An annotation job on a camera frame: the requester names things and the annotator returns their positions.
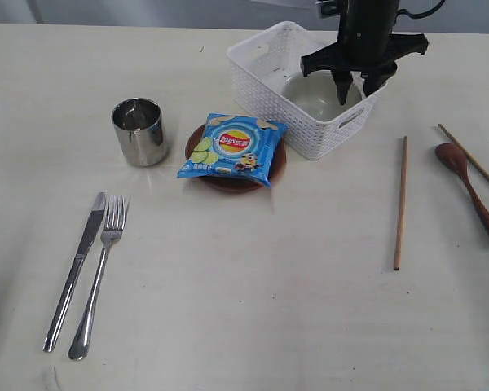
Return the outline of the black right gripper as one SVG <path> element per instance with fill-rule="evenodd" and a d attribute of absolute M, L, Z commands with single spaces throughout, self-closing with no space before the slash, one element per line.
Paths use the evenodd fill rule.
<path fill-rule="evenodd" d="M 378 91 L 391 78 L 391 72 L 375 72 L 395 63 L 398 59 L 412 53 L 424 55 L 429 42 L 424 34 L 392 34 L 385 51 L 377 61 L 357 60 L 348 55 L 338 42 L 330 44 L 309 55 L 301 57 L 301 71 L 304 77 L 328 70 L 337 88 L 337 98 L 341 106 L 346 104 L 353 78 L 350 72 L 361 72 L 363 94 L 365 97 Z"/>

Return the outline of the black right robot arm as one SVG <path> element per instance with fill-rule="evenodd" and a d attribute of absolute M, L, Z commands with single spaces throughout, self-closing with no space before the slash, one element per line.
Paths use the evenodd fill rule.
<path fill-rule="evenodd" d="M 304 77 L 317 71 L 329 71 L 337 88 L 339 104 L 346 103 L 352 74 L 363 78 L 363 93 L 378 91 L 396 74 L 397 60 L 406 55 L 423 55 L 429 46 L 426 36 L 393 32 L 399 15 L 421 19 L 428 11 L 412 14 L 399 7 L 398 1 L 321 1 L 319 12 L 324 17 L 337 15 L 337 41 L 301 57 Z"/>

